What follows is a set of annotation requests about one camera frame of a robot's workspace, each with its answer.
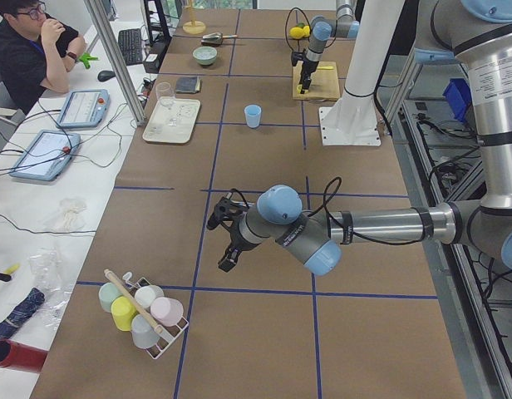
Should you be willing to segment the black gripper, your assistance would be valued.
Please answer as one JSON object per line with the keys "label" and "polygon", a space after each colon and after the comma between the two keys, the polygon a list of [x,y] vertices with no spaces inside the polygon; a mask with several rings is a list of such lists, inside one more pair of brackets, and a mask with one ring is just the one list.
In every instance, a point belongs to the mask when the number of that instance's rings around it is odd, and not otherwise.
{"label": "black gripper", "polygon": [[206,222],[208,230],[214,230],[222,226],[229,232],[230,243],[218,262],[218,268],[226,273],[237,265],[241,252],[256,247],[256,244],[243,237],[239,229],[240,222],[249,211],[250,205],[251,203],[244,198],[240,191],[230,190],[214,206],[212,214]]}
{"label": "black gripper", "polygon": [[317,70],[318,67],[318,54],[310,49],[303,50],[302,52],[292,51],[291,63],[295,67],[298,62],[302,62],[299,85],[302,85],[302,93],[309,90],[311,86],[311,75]]}

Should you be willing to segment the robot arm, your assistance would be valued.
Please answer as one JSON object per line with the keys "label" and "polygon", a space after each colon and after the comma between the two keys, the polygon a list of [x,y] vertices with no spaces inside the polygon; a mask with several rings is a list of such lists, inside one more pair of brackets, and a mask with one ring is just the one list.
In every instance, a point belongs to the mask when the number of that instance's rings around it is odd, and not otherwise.
{"label": "robot arm", "polygon": [[331,271],[345,244],[406,245],[426,239],[472,246],[512,269],[512,1],[422,1],[414,44],[419,63],[466,66],[486,192],[479,200],[430,208],[332,212],[303,209],[298,193],[276,185],[254,203],[223,197],[209,229],[225,228],[219,267],[271,238],[316,275]]}
{"label": "robot arm", "polygon": [[295,67],[302,63],[297,89],[306,94],[311,86],[311,75],[317,70],[324,49],[330,38],[355,38],[359,32],[360,22],[355,17],[357,2],[349,0],[336,1],[336,16],[333,20],[316,16],[309,26],[311,29],[307,50],[291,53],[291,63]]}

